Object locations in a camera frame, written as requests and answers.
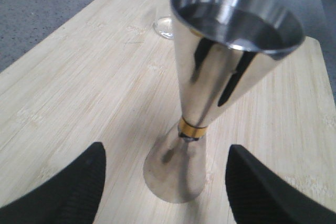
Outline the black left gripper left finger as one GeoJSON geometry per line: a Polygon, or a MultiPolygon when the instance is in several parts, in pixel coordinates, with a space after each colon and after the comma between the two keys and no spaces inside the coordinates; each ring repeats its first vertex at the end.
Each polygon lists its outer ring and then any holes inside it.
{"type": "Polygon", "coordinates": [[[1,208],[1,223],[93,223],[106,179],[106,151],[92,143],[39,187],[1,208]]]}

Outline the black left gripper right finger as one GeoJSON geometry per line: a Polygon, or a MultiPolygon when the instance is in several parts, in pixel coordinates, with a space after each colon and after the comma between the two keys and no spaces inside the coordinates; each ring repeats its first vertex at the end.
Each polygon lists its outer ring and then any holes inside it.
{"type": "Polygon", "coordinates": [[[335,223],[335,212],[293,188],[242,145],[229,148],[225,184],[237,223],[335,223]]]}

